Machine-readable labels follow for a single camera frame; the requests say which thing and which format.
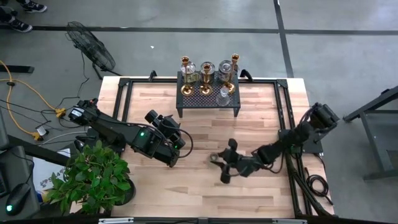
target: green leaves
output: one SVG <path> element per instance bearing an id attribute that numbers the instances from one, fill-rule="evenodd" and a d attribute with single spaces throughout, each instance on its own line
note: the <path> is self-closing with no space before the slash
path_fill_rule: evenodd
<path id="1" fill-rule="evenodd" d="M 84 146 L 83 152 L 68 164 L 65 175 L 59 179 L 52 175 L 54 189 L 48 194 L 52 203 L 58 202 L 62 211 L 71 202 L 83 202 L 83 211 L 91 214 L 103 208 L 112 208 L 124 202 L 126 191 L 131 188 L 128 163 L 101 141 L 95 146 Z"/>
<path id="2" fill-rule="evenodd" d="M 51 175 L 51 181 L 54 185 L 54 189 L 59 189 L 64 183 L 62 180 L 58 179 L 54 173 Z"/>
<path id="3" fill-rule="evenodd" d="M 81 171 L 80 173 L 78 173 L 78 174 L 76 175 L 76 177 L 75 177 L 75 180 L 76 180 L 76 181 L 82 181 L 82 180 L 84 180 L 84 179 L 86 179 L 86 175 L 83 173 L 83 171 Z"/>
<path id="4" fill-rule="evenodd" d="M 98 148 L 102 148 L 102 142 L 101 142 L 100 140 L 98 140 L 98 141 L 95 143 L 95 146 L 98 147 Z"/>
<path id="5" fill-rule="evenodd" d="M 75 166 L 77 168 L 79 168 L 80 170 L 88 170 L 88 168 L 90 168 L 87 164 L 85 164 L 84 162 L 79 162 L 76 163 Z"/>
<path id="6" fill-rule="evenodd" d="M 118 184 L 118 179 L 116 177 L 111 177 L 111 183 L 113 185 L 117 185 Z"/>
<path id="7" fill-rule="evenodd" d="M 113 172 L 113 166 L 112 166 L 112 164 L 108 164 L 108 165 L 106 166 L 105 170 L 104 170 L 103 178 L 108 178 L 108 177 L 110 177 L 111 174 L 112 174 L 112 172 Z"/>
<path id="8" fill-rule="evenodd" d="M 117 185 L 120 189 L 122 190 L 129 190 L 130 189 L 130 184 L 125 182 L 125 183 L 118 183 Z"/>
<path id="9" fill-rule="evenodd" d="M 92 155 L 94 152 L 93 152 L 93 150 L 92 150 L 88 145 L 86 145 L 86 146 L 83 148 L 83 153 L 84 153 L 85 155 Z"/>
<path id="10" fill-rule="evenodd" d="M 93 182 L 91 183 L 91 187 L 96 187 L 100 184 L 100 180 L 98 178 L 95 178 Z"/>
<path id="11" fill-rule="evenodd" d="M 100 168 L 98 168 L 98 167 L 92 167 L 91 171 L 92 171 L 92 173 L 94 174 L 95 177 L 98 176 L 100 174 L 100 172 L 101 172 Z"/>
<path id="12" fill-rule="evenodd" d="M 71 194 L 70 194 L 70 200 L 72 202 L 79 200 L 79 193 L 77 190 L 74 190 Z"/>

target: concrete floor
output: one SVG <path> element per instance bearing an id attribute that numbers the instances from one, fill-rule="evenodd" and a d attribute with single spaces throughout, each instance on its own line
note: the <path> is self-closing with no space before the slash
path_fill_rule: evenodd
<path id="1" fill-rule="evenodd" d="M 49 11 L 35 15 L 22 13 L 20 17 L 38 26 L 64 26 L 68 21 L 80 21 L 86 26 L 278 28 L 272 0 L 39 2 L 47 4 Z M 398 29 L 398 2 L 394 0 L 280 0 L 280 5 L 286 29 Z M 34 86 L 52 105 L 57 105 L 65 96 L 75 96 L 84 80 L 80 52 L 64 34 L 53 31 L 19 34 L 0 30 L 0 60 L 34 66 L 34 74 L 14 76 Z M 254 77 L 286 77 L 279 34 L 95 32 L 95 35 L 113 55 L 115 71 L 125 75 L 148 75 L 154 69 L 159 75 L 174 76 L 182 55 L 189 55 L 197 63 L 219 62 L 237 52 L 241 55 L 240 66 Z M 381 91 L 397 85 L 396 38 L 288 35 L 287 42 L 294 75 L 304 78 L 310 102 L 327 103 L 342 118 Z M 101 82 L 87 59 L 86 75 L 90 80 L 83 87 L 81 98 L 94 98 L 98 96 Z M 1 99 L 5 99 L 8 89 L 5 83 L 3 85 Z M 14 88 L 11 100 L 37 110 L 46 108 L 22 85 Z M 64 107 L 75 103 L 76 100 L 68 100 Z M 12 108 L 43 121 L 39 114 Z M 7 111 L 2 112 L 9 134 L 31 141 L 15 127 Z M 23 117 L 17 119 L 29 130 L 37 126 Z M 50 125 L 59 128 L 56 122 Z M 60 131 L 56 130 L 50 133 L 51 136 L 58 134 Z M 377 171 L 377 166 L 361 122 L 341 122 L 322 143 L 336 214 L 345 218 L 396 222 L 398 179 L 362 180 L 363 175 Z M 61 145 L 47 147 L 56 149 Z"/>

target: black shoe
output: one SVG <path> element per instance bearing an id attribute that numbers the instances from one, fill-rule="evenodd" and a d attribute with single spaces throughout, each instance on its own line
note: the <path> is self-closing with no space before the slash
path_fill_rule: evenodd
<path id="1" fill-rule="evenodd" d="M 18 31 L 18 32 L 29 32 L 33 29 L 31 25 L 28 25 L 26 23 L 21 22 L 20 20 L 16 19 L 13 17 L 9 22 L 9 26 L 11 26 L 12 29 Z"/>
<path id="2" fill-rule="evenodd" d="M 21 4 L 24 8 L 25 12 L 33 13 L 33 12 L 45 12 L 47 10 L 47 6 L 42 4 L 37 4 L 36 2 L 30 1 L 27 4 Z"/>

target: wooden tabletop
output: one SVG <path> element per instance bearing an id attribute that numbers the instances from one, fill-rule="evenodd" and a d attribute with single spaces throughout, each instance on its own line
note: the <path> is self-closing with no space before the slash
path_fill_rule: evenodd
<path id="1" fill-rule="evenodd" d="M 112 116 L 120 77 L 104 77 L 99 93 L 98 108 Z M 290 98 L 296 124 L 308 110 L 308 98 L 301 78 L 288 78 Z M 127 121 L 146 123 L 144 116 L 155 110 L 170 115 L 181 123 L 194 140 L 194 150 L 187 158 L 179 159 L 175 167 L 148 159 L 132 149 L 122 158 L 129 163 L 131 179 L 137 188 L 136 197 L 128 204 L 114 207 L 113 217 L 213 217 L 213 218 L 291 218 L 294 217 L 287 170 L 272 174 L 259 170 L 248 178 L 233 177 L 226 185 L 220 182 L 221 170 L 209 163 L 212 152 L 221 152 L 229 138 L 238 142 L 238 152 L 250 152 L 263 144 L 277 140 L 280 129 L 274 87 L 269 84 L 240 84 L 241 109 L 237 118 L 232 109 L 185 109 L 178 118 L 175 109 L 176 84 L 135 83 Z M 123 113 L 126 88 L 123 91 L 119 120 Z M 181 151 L 190 148 L 187 142 Z M 325 177 L 319 159 L 303 155 L 304 166 L 310 174 Z M 274 169 L 280 166 L 280 157 Z M 297 191 L 300 208 L 304 211 L 301 190 Z M 325 198 L 317 198 L 325 209 L 333 213 L 333 207 Z"/>

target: computer mouse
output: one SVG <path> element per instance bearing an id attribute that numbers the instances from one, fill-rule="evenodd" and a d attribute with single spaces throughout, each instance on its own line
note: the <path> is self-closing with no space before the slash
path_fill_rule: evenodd
<path id="1" fill-rule="evenodd" d="M 10 192 L 6 202 L 6 214 L 17 215 L 24 208 L 26 198 L 30 192 L 29 184 L 18 184 Z"/>

